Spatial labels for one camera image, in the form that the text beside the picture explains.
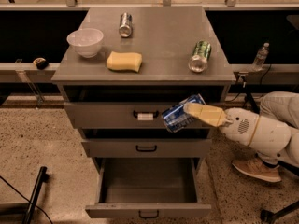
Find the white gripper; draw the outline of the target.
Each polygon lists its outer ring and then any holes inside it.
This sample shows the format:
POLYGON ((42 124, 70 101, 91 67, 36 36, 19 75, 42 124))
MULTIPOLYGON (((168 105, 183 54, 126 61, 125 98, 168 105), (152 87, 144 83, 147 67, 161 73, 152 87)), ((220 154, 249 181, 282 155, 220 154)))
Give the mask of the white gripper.
POLYGON ((259 115, 242 108, 230 108, 225 112, 214 105, 187 103, 183 110, 205 124, 220 127, 220 131, 230 140, 247 146, 253 136, 259 115))

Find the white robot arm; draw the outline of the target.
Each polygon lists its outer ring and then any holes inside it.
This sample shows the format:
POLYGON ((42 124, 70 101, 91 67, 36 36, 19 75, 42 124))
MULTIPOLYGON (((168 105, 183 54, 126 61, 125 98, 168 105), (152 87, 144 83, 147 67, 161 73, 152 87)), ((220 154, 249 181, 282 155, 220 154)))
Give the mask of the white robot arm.
POLYGON ((298 132, 285 122, 242 108, 223 110, 213 105, 187 103, 184 111, 218 127, 230 140, 290 165, 298 165, 298 132))

